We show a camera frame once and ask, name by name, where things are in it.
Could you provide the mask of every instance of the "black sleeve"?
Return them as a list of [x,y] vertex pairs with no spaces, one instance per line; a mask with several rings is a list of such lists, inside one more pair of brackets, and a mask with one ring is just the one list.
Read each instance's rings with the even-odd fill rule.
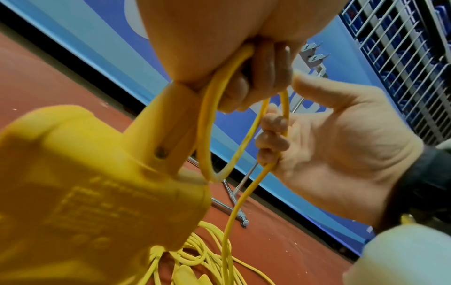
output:
[[376,233],[399,225],[403,214],[451,235],[451,154],[424,148],[390,193]]

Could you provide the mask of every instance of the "hand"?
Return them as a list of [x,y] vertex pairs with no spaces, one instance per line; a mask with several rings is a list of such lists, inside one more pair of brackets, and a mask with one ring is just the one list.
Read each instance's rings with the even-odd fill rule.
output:
[[348,0],[137,0],[158,59],[195,90],[245,41],[256,44],[250,71],[237,71],[219,110],[245,110],[286,88],[291,63],[308,38]]
[[[256,139],[257,161],[278,161],[273,174],[313,205],[376,225],[387,195],[420,156],[423,142],[378,88],[308,75],[296,75],[292,87],[333,111],[292,114],[287,122],[271,105]],[[282,152],[279,160],[276,152]]]

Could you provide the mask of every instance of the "yellow plastic housing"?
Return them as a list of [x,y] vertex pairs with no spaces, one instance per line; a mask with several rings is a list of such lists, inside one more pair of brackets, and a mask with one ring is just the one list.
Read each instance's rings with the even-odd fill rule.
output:
[[184,112],[199,105],[170,84],[124,134],[78,106],[4,129],[0,284],[135,284],[151,246],[180,249],[211,203],[205,179],[180,169],[196,136]]

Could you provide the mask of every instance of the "shelving unit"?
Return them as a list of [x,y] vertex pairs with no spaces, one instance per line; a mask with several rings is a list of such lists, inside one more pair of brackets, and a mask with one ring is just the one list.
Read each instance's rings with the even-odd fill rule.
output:
[[352,0],[341,13],[410,127],[428,145],[451,137],[450,0]]

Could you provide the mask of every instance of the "red floor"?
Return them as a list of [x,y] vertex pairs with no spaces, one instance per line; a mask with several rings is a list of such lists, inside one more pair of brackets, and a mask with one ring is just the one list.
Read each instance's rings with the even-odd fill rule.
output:
[[[28,111],[58,104],[81,105],[119,131],[132,121],[1,33],[0,90],[0,128]],[[190,163],[187,167],[195,168]],[[222,185],[211,185],[211,190],[214,197],[230,204]],[[278,285],[342,283],[342,274],[350,267],[347,261],[254,200],[247,201],[243,211],[250,224],[243,229],[236,222],[231,235],[234,256],[260,269]],[[204,220],[224,229],[227,218],[211,208]],[[206,232],[199,234],[214,248]],[[248,284],[265,284],[238,266]],[[165,284],[170,282],[170,271],[170,261],[160,269]]]

